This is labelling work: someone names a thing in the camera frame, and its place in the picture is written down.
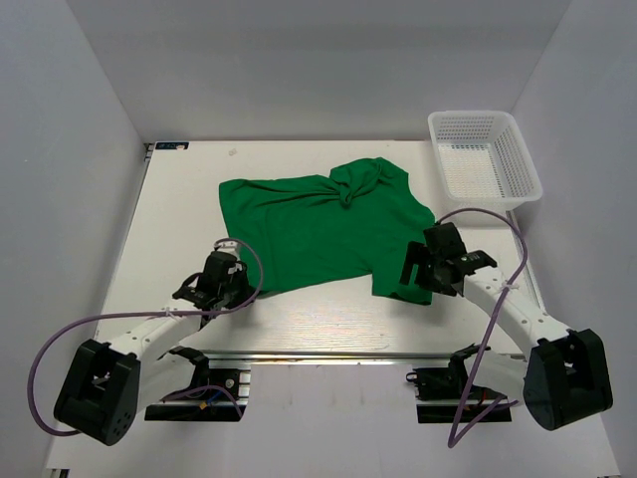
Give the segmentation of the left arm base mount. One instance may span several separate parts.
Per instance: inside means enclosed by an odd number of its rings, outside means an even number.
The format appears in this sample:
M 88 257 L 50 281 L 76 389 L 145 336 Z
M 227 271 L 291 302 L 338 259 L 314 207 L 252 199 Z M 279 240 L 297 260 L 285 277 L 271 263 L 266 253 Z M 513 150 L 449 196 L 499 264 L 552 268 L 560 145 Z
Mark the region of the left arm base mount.
M 250 367 L 216 358 L 193 348 L 175 347 L 165 357 L 185 359 L 192 368 L 189 383 L 167 399 L 145 409 L 144 420 L 154 422 L 239 422 L 247 408 Z

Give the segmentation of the green t shirt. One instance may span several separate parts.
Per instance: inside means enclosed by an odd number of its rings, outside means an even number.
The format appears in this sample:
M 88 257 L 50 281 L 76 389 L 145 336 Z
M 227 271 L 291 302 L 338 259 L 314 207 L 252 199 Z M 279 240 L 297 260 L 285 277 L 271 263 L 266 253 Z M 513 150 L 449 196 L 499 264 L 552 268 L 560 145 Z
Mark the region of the green t shirt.
M 229 237 L 247 243 L 240 257 L 251 286 L 281 294 L 368 276 L 377 297 L 428 306 L 433 295 L 400 276 L 410 242 L 435 222 L 409 187 L 409 174 L 378 157 L 329 175 L 232 179 L 219 186 Z

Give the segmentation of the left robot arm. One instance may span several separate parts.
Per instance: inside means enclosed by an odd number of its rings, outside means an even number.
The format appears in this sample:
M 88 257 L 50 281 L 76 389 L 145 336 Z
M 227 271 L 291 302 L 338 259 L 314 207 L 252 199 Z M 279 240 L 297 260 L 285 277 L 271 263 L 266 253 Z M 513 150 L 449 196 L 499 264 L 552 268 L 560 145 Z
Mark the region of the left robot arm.
M 188 276 L 163 310 L 109 341 L 79 346 L 55 403 L 55 418 L 114 445 L 148 406 L 214 389 L 207 355 L 183 340 L 256 296 L 244 261 L 233 253 L 211 252 L 202 271 Z

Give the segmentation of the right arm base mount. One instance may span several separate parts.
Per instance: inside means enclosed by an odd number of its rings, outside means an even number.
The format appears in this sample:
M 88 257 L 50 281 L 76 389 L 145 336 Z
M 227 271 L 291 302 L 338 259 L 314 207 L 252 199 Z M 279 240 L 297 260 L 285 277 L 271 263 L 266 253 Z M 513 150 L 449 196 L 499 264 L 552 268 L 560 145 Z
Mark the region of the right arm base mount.
M 477 354 L 478 348 L 478 345 L 470 345 L 453 353 L 444 366 L 415 367 L 406 373 L 406 382 L 415 388 L 419 424 L 452 424 L 471 369 L 467 360 Z M 469 423 L 497 396 L 493 390 L 473 384 L 463 407 L 460 423 Z M 500 402 L 496 410 L 482 418 L 481 422 L 512 422 L 512 413 L 503 403 L 507 403 L 507 400 Z

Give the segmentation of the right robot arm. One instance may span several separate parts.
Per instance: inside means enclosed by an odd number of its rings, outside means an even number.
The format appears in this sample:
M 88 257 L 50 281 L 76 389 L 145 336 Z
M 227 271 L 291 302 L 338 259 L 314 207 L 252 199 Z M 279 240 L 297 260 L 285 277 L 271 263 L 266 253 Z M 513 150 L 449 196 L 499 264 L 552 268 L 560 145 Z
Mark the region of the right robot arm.
M 577 331 L 558 321 L 510 284 L 495 259 L 470 252 L 452 223 L 424 232 L 407 247 L 400 281 L 439 295 L 461 297 L 495 319 L 517 345 L 520 359 L 469 345 L 445 367 L 407 374 L 422 401 L 467 397 L 481 407 L 524 405 L 535 422 L 556 430 L 613 404 L 605 348 L 591 329 Z

